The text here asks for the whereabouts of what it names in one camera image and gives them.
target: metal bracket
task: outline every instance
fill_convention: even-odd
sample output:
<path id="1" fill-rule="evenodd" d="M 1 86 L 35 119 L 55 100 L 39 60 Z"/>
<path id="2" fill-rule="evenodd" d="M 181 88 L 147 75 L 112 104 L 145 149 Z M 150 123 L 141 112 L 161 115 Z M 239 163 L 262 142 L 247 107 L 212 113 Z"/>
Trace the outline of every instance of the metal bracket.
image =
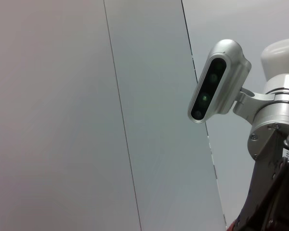
<path id="1" fill-rule="evenodd" d="M 275 99 L 274 94 L 258 94 L 245 88 L 241 88 L 236 97 L 236 105 L 233 112 L 252 124 L 257 112 Z"/>

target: screw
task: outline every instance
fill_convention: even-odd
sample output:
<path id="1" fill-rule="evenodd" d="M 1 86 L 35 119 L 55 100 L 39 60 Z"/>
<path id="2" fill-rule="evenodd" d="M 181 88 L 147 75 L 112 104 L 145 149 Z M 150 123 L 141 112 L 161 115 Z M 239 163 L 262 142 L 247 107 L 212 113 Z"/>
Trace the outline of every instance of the screw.
<path id="1" fill-rule="evenodd" d="M 271 219 L 271 220 L 269 220 L 269 222 L 268 222 L 268 228 L 270 228 L 270 227 L 272 226 L 272 224 L 273 224 L 273 220 Z"/>
<path id="2" fill-rule="evenodd" d="M 280 129 L 280 124 L 279 123 L 274 123 L 272 128 L 274 128 L 275 130 L 279 130 Z"/>
<path id="3" fill-rule="evenodd" d="M 256 140 L 258 140 L 258 136 L 257 136 L 255 133 L 252 133 L 252 134 L 250 135 L 250 139 L 251 139 L 252 141 L 256 141 Z"/>

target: white wall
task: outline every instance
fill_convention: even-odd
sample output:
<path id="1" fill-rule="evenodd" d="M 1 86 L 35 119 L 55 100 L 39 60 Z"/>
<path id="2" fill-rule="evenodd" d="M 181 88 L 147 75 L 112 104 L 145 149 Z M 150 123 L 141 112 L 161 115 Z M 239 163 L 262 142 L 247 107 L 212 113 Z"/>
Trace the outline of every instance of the white wall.
<path id="1" fill-rule="evenodd" d="M 269 44 L 289 38 L 289 0 L 183 0 L 197 76 L 211 47 L 233 39 L 243 48 L 252 70 L 243 87 L 262 92 L 265 78 L 260 55 Z M 230 112 L 207 123 L 227 224 L 245 202 L 254 161 L 247 150 L 250 125 Z"/>
<path id="2" fill-rule="evenodd" d="M 142 231 L 225 230 L 177 0 L 106 0 Z"/>
<path id="3" fill-rule="evenodd" d="M 102 0 L 0 0 L 0 231 L 139 231 Z"/>

